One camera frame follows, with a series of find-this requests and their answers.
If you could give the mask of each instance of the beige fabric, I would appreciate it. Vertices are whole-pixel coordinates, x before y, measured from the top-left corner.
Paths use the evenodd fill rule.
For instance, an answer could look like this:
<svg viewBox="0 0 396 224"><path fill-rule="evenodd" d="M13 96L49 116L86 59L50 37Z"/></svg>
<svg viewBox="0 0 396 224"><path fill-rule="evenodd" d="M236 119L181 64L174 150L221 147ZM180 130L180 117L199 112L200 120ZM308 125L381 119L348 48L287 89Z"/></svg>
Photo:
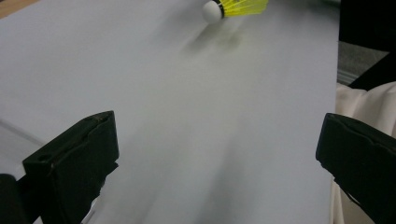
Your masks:
<svg viewBox="0 0 396 224"><path fill-rule="evenodd" d="M396 137L396 82L370 91L354 90L338 84L335 112L361 120L383 133ZM334 182L331 202L331 224L374 223Z"/></svg>

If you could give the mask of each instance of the yellow shuttlecock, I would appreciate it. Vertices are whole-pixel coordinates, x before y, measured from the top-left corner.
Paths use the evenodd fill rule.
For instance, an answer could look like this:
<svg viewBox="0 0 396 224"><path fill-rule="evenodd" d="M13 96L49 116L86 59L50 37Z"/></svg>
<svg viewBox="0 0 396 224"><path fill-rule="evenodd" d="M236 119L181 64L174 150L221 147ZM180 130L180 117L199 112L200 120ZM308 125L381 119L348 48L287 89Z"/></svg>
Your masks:
<svg viewBox="0 0 396 224"><path fill-rule="evenodd" d="M212 0L204 4L203 14L208 23L215 23L224 17L260 14L267 3L268 0Z"/></svg>

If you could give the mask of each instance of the brown wooden surface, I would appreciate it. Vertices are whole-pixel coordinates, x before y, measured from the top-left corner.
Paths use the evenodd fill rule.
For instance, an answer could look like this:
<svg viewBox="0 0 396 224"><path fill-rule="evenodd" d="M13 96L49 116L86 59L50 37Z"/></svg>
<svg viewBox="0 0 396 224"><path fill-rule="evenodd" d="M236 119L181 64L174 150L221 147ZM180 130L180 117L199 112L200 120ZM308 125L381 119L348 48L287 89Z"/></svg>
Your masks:
<svg viewBox="0 0 396 224"><path fill-rule="evenodd" d="M27 7L38 0L0 0L0 19Z"/></svg>

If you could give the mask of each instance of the yellow shuttlecock skirt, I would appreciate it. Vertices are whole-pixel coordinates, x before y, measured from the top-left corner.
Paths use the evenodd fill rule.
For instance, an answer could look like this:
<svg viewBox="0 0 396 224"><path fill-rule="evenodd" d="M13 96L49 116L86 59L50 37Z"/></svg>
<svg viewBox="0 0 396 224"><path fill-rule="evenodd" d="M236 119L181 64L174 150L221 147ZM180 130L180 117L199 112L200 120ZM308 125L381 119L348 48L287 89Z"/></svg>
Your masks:
<svg viewBox="0 0 396 224"><path fill-rule="evenodd" d="M268 0L219 0L224 17L260 14L267 7Z"/></svg>

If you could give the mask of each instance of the white table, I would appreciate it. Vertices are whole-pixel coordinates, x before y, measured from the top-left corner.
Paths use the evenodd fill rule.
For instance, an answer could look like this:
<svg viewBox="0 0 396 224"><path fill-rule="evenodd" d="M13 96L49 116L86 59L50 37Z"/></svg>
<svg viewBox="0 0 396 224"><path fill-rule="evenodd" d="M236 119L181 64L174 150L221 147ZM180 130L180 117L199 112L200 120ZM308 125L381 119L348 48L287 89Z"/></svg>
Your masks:
<svg viewBox="0 0 396 224"><path fill-rule="evenodd" d="M273 0L207 26L204 3L40 0L0 20L0 120L48 142L115 111L120 168L95 223L328 223L315 150L338 10Z"/></svg>

